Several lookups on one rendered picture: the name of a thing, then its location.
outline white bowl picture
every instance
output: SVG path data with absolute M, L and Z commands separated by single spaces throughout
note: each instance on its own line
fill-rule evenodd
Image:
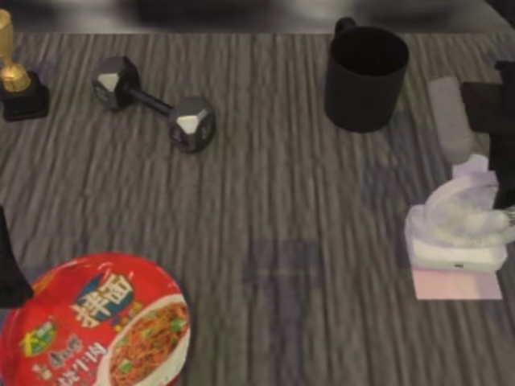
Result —
M 102 358 L 95 386 L 167 386 L 177 377 L 190 344 L 189 315 L 187 325 L 170 320 L 181 305 L 186 306 L 183 295 L 168 295 L 127 324 Z

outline trophy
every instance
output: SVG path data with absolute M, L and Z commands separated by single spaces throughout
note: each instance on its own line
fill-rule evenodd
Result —
M 14 32 L 9 12 L 0 10 L 0 99 L 6 121 L 46 117 L 50 92 L 35 72 L 13 61 Z

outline noodles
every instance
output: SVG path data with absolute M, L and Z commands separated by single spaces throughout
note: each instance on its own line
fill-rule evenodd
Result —
M 111 386 L 133 386 L 149 376 L 177 347 L 188 322 L 184 303 L 164 306 L 139 319 L 114 347 Z

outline mug rim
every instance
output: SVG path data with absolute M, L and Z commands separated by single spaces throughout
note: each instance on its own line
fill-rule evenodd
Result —
M 388 72 L 386 74 L 381 74 L 381 75 L 373 76 L 373 75 L 360 74 L 359 72 L 353 72 L 353 71 L 349 70 L 348 68 L 346 68 L 341 63 L 339 63 L 335 59 L 335 57 L 333 55 L 333 48 L 334 48 L 334 45 L 336 44 L 336 40 L 338 38 L 343 37 L 345 34 L 350 33 L 351 31 L 355 31 L 355 30 L 362 30 L 362 31 L 363 30 L 369 30 L 369 31 L 381 32 L 381 33 L 383 33 L 385 35 L 388 35 L 390 38 L 394 38 L 395 40 L 400 42 L 401 45 L 402 45 L 402 49 L 404 50 L 404 54 L 403 55 L 406 55 L 406 58 L 403 60 L 402 66 L 399 66 L 398 68 L 396 68 L 392 72 Z M 401 38 L 399 35 L 393 33 L 392 31 L 386 30 L 385 28 L 374 27 L 374 26 L 354 26 L 354 27 L 350 27 L 350 28 L 348 28 L 346 30 L 340 31 L 339 33 L 334 34 L 332 36 L 331 44 L 329 45 L 329 59 L 332 62 L 334 62 L 334 64 L 336 64 L 339 68 L 345 70 L 349 74 L 352 74 L 354 76 L 364 77 L 364 78 L 367 78 L 367 79 L 378 79 L 378 78 L 382 78 L 384 76 L 393 75 L 393 74 L 395 74 L 397 72 L 400 72 L 403 69 L 405 69 L 407 67 L 408 63 L 410 62 L 410 48 L 408 47 L 408 44 L 406 43 L 406 41 L 403 38 Z

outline brand logo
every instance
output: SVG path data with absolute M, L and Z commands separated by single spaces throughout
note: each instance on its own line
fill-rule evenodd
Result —
M 94 277 L 76 297 L 72 310 L 84 328 L 94 328 L 124 310 L 134 299 L 134 289 L 123 275 Z
M 27 332 L 20 342 L 26 357 L 36 356 L 45 351 L 56 337 L 56 326 L 46 322 L 42 326 Z

